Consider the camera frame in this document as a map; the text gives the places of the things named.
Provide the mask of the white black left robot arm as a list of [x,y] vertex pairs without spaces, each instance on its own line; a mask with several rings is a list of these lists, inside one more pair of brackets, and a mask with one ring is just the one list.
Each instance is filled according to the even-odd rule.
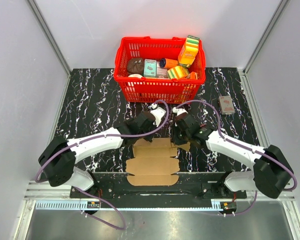
[[150,142],[153,136],[143,134],[155,130],[162,117],[156,110],[143,111],[136,118],[101,133],[68,140],[55,137],[38,159],[40,166],[45,166],[45,180],[51,187],[73,186],[79,188],[86,197],[93,198],[99,190],[97,180],[91,172],[75,165],[92,155],[132,146],[140,139]]

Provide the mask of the brown cardboard box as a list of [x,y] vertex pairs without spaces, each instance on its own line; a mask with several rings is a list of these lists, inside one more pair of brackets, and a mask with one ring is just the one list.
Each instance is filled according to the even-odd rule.
[[180,171],[178,149],[190,150],[190,144],[175,145],[170,138],[138,140],[133,145],[134,158],[126,161],[127,181],[135,187],[172,186]]

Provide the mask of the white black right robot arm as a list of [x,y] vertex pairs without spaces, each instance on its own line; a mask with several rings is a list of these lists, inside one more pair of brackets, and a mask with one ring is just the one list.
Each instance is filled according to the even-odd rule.
[[199,124],[189,113],[175,116],[172,141],[176,145],[190,143],[217,152],[248,167],[248,171],[233,171],[222,176],[216,188],[223,198],[229,198],[238,191],[259,191],[276,199],[294,173],[277,146],[255,146],[220,135],[215,128]]

